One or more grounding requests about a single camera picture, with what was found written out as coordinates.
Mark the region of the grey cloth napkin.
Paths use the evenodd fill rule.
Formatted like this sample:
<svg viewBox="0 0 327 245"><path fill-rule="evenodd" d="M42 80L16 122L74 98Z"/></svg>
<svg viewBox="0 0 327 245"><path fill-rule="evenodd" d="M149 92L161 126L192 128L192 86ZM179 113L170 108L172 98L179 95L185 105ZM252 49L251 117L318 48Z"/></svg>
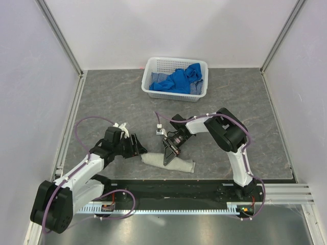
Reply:
<svg viewBox="0 0 327 245"><path fill-rule="evenodd" d="M144 164L166 170L179 171L184 173L194 173L196 163L192 160L183 160L175 157L168 165L164 166L163 153L145 153L141 155Z"/></svg>

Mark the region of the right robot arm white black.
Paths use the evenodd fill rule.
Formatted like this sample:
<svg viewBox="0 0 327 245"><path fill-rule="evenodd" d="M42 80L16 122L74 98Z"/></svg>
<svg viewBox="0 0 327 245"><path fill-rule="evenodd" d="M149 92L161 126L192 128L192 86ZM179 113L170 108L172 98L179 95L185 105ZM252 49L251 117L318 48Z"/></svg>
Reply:
<svg viewBox="0 0 327 245"><path fill-rule="evenodd" d="M167 119L175 129L172 136L164 131L161 124L158 132L163 132L165 147L163 165L167 166L179 156L181 146L193 135L209 133L220 149L227 153L236 185L234 195L240 201L252 196L256 182L248 164L246 153L249 141L247 128L226 108L215 113L193 116L188 119L176 114Z"/></svg>

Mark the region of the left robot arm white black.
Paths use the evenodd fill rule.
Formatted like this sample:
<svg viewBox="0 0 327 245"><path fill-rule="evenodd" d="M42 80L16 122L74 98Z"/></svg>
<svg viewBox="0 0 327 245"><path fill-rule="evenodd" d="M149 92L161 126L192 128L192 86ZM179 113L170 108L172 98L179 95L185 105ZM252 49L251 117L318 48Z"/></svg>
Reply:
<svg viewBox="0 0 327 245"><path fill-rule="evenodd" d="M111 181L100 175L116 156L125 159L145 154L135 134L117 127L108 127L105 135L86 157L70 172L53 182L43 181L37 190L30 220L58 234L64 232L74 214L89 202L112 195Z"/></svg>

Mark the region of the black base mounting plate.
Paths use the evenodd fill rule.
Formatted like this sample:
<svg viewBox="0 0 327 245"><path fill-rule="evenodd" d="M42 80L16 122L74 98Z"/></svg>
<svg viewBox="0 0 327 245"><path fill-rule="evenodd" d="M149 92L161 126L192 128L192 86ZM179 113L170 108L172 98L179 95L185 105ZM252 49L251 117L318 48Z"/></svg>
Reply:
<svg viewBox="0 0 327 245"><path fill-rule="evenodd" d="M105 192L121 189L130 191L137 200L142 198L213 199L218 202L261 202L263 188L256 180L240 187L233 180L111 180Z"/></svg>

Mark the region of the blue checkered cloth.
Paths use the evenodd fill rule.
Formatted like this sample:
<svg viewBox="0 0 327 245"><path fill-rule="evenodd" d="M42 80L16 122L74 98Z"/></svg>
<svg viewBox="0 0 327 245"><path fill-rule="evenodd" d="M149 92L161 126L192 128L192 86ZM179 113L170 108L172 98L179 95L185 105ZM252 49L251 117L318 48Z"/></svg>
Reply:
<svg viewBox="0 0 327 245"><path fill-rule="evenodd" d="M164 73L152 73L150 90L169 92L169 93L182 93L200 95L202 93L203 80L198 79L189 82L183 75L174 72L171 75Z"/></svg>

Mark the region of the blue towel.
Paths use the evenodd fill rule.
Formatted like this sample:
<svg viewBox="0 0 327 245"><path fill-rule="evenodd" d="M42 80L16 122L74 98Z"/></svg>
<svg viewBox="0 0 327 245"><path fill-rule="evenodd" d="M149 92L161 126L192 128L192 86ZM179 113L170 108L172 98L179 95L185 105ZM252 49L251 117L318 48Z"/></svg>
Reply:
<svg viewBox="0 0 327 245"><path fill-rule="evenodd" d="M178 68L170 74L151 73L149 90L200 95L202 93L203 79L199 63L191 64L188 68Z"/></svg>

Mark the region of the white perforated plastic basket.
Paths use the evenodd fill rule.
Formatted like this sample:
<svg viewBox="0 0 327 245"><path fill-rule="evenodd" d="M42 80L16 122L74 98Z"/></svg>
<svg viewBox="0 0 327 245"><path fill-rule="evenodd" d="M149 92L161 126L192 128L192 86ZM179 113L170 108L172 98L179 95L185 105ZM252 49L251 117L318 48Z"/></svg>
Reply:
<svg viewBox="0 0 327 245"><path fill-rule="evenodd" d="M191 84L191 91L189 94L155 91L151 89L152 84L163 82L177 69L186 70L189 66L197 63L199 64L202 77ZM208 65L201 60L152 57L146 64L141 88L152 98L196 102L206 95L208 88Z"/></svg>

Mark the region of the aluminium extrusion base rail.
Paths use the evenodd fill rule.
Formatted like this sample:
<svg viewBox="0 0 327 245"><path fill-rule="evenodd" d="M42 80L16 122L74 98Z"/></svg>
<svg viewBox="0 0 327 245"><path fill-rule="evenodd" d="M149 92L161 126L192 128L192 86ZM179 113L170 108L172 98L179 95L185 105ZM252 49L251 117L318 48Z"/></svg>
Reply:
<svg viewBox="0 0 327 245"><path fill-rule="evenodd" d="M265 184L266 205L312 205L314 199L307 184Z"/></svg>

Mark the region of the aluminium corner frame post left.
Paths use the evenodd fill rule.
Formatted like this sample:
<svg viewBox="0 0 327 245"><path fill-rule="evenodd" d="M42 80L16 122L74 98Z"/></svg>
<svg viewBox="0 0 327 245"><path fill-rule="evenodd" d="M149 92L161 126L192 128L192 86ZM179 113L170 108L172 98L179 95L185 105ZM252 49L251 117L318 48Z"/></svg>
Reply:
<svg viewBox="0 0 327 245"><path fill-rule="evenodd" d="M44 0L36 0L36 4L39 6L40 10L42 11L45 19L47 20L49 26L51 27L55 37L57 38L58 42L60 43L61 47L63 48L65 54L67 55L71 65L73 66L74 70L77 74L81 77L83 76L84 72L81 66L79 65L75 55L73 54L66 38L64 37L62 31L58 23L56 22L49 6L47 5L46 1Z"/></svg>

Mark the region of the aluminium corner frame post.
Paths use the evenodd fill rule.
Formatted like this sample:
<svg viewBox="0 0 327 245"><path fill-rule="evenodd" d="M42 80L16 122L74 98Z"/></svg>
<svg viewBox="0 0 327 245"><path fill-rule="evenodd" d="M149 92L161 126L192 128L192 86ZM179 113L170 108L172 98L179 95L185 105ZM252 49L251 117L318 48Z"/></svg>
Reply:
<svg viewBox="0 0 327 245"><path fill-rule="evenodd" d="M67 55L71 65L73 66L74 70L77 74L81 77L83 76L84 72L81 66L79 65L75 55L73 54L66 38L64 37L62 31L58 23L56 22L49 6L47 5L46 1L44 0L36 0L36 4L39 6L40 10L42 11L45 19L47 20L49 26L51 27L55 37L57 38L58 42L60 43L61 47L63 48L65 54Z"/></svg>
<svg viewBox="0 0 327 245"><path fill-rule="evenodd" d="M275 57L276 53L278 52L281 44L287 37L289 31L291 30L293 24L295 23L298 15L300 14L302 8L304 7L307 0L297 0L294 7L291 10L286 22L284 23L281 31L279 32L272 48L270 49L263 65L260 68L260 72L263 75L267 68L269 67L270 63L272 62L273 58Z"/></svg>

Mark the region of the aluminium corner frame post right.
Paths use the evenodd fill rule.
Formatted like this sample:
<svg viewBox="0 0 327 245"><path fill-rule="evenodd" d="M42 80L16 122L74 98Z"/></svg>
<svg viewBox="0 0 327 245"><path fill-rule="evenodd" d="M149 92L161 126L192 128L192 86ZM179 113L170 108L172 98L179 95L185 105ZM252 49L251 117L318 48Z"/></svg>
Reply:
<svg viewBox="0 0 327 245"><path fill-rule="evenodd" d="M281 44L287 37L289 31L291 30L293 24L295 23L298 15L300 14L302 8L304 7L307 0L297 0L294 7L291 10L286 22L284 23L281 31L279 32L272 48L270 49L263 65L260 68L260 72L263 75L267 68L269 67L270 63L272 62L273 58L275 57L276 53L278 52Z"/></svg>

